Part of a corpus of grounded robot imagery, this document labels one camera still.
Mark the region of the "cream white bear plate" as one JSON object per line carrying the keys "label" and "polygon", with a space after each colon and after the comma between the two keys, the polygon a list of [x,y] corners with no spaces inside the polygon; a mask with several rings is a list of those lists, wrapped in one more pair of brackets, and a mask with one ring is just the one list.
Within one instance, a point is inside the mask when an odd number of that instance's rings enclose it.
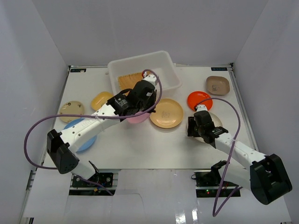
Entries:
{"label": "cream white bear plate", "polygon": [[[209,114],[211,116],[211,119],[212,119],[215,127],[222,126],[221,120],[215,114],[213,114],[211,112]],[[196,137],[196,140],[199,142],[205,143],[202,137]]]}

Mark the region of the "woven triangular bamboo tray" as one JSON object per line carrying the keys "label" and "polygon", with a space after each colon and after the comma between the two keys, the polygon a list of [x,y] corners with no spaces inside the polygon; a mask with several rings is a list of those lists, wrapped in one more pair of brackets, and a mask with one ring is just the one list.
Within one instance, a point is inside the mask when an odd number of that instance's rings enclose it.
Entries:
{"label": "woven triangular bamboo tray", "polygon": [[119,88],[121,90],[133,89],[137,82],[143,79],[142,72],[132,73],[118,78]]}

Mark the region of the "pink round plate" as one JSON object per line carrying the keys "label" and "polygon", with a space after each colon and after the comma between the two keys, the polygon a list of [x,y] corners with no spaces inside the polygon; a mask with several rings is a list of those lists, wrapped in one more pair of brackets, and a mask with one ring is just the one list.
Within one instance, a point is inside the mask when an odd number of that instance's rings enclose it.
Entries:
{"label": "pink round plate", "polygon": [[130,124],[139,124],[144,122],[146,119],[149,118],[150,114],[147,113],[143,113],[142,111],[136,113],[136,117],[132,117],[132,118],[127,118],[126,120],[128,121],[128,123]]}

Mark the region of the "orange round plate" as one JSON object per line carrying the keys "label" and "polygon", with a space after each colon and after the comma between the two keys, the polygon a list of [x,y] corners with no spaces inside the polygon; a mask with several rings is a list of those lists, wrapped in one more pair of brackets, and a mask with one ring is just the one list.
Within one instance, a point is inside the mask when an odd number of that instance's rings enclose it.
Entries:
{"label": "orange round plate", "polygon": [[213,101],[211,99],[208,100],[209,98],[210,95],[203,91],[194,91],[187,97],[187,104],[189,108],[194,111],[198,104],[203,104],[208,110],[210,110],[213,107]]}

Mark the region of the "large tan bear plate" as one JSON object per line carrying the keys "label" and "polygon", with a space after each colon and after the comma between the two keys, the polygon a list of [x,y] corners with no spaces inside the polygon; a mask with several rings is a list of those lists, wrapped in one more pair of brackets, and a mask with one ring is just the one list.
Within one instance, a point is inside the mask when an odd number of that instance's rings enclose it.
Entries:
{"label": "large tan bear plate", "polygon": [[156,112],[152,113],[149,118],[154,125],[164,129],[175,128],[184,117],[182,106],[170,98],[161,99],[155,110]]}

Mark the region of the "brown square plate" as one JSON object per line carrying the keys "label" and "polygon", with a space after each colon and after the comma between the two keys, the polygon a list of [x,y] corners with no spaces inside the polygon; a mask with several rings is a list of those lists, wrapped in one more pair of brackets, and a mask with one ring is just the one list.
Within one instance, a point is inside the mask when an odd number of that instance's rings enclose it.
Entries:
{"label": "brown square plate", "polygon": [[206,79],[207,91],[216,96],[225,96],[230,92],[229,81],[220,76],[209,76]]}

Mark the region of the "yellow square plate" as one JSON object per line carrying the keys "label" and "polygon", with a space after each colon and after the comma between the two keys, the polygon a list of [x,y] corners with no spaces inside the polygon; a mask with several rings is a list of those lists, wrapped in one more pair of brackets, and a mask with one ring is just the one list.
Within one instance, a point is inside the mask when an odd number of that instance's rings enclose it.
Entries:
{"label": "yellow square plate", "polygon": [[113,94],[110,92],[107,91],[100,92],[91,101],[91,108],[95,111],[99,110],[112,97]]}

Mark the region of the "beige patterned round plate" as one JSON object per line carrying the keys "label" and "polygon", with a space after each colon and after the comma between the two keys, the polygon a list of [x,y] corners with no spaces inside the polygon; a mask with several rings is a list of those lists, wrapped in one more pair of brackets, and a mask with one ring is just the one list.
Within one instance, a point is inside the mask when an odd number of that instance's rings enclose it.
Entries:
{"label": "beige patterned round plate", "polygon": [[[85,107],[84,105],[79,102],[79,101],[69,101],[66,102],[65,104],[63,104],[60,109],[58,114],[78,114],[78,115],[84,115],[85,113]],[[66,116],[62,116],[59,117],[60,120],[64,123],[70,123],[71,121],[75,120],[75,119],[79,119],[79,117],[66,117]]]}

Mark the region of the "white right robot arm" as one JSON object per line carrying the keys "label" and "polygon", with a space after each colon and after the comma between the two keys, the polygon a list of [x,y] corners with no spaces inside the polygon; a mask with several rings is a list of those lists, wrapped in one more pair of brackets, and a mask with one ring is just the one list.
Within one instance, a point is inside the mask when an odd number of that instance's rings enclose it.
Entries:
{"label": "white right robot arm", "polygon": [[187,119],[187,135],[201,138],[213,148],[230,155],[240,167],[220,161],[210,172],[196,175],[197,182],[222,186],[226,182],[250,190],[262,204],[268,205],[292,191],[292,184],[279,156],[265,155],[234,140],[227,129],[215,126],[207,111],[199,111]]}

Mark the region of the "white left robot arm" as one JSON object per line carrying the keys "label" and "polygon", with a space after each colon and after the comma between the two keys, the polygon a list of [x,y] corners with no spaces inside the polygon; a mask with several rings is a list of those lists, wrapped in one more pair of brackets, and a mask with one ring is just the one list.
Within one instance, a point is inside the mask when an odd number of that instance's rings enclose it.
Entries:
{"label": "white left robot arm", "polygon": [[94,114],[76,125],[60,132],[55,129],[47,134],[47,153],[60,174],[72,173],[83,179],[88,186],[98,183],[97,168],[91,161],[84,161],[77,155],[78,149],[92,137],[111,126],[142,113],[155,111],[156,86],[161,85],[157,75],[150,70],[142,73],[143,79],[133,89],[114,95]]}

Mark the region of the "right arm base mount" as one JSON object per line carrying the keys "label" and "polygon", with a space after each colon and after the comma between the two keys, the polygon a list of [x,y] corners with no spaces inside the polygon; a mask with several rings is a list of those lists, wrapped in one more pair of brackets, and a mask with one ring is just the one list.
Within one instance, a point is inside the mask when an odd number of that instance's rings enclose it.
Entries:
{"label": "right arm base mount", "polygon": [[[191,179],[196,182],[197,198],[215,198],[220,185],[220,178],[213,176],[210,170],[201,170],[195,172]],[[223,182],[219,197],[229,196],[237,185],[231,182]]]}

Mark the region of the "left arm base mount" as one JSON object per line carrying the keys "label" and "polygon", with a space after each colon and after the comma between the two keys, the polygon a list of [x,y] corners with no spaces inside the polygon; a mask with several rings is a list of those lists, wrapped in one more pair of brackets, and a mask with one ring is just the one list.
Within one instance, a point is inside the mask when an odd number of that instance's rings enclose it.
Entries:
{"label": "left arm base mount", "polygon": [[[110,188],[113,185],[113,173],[101,172],[94,174],[88,181],[96,182],[104,187]],[[88,183],[80,180],[78,177],[74,177],[71,186],[73,188],[88,188],[88,187],[98,187],[96,184]]]}

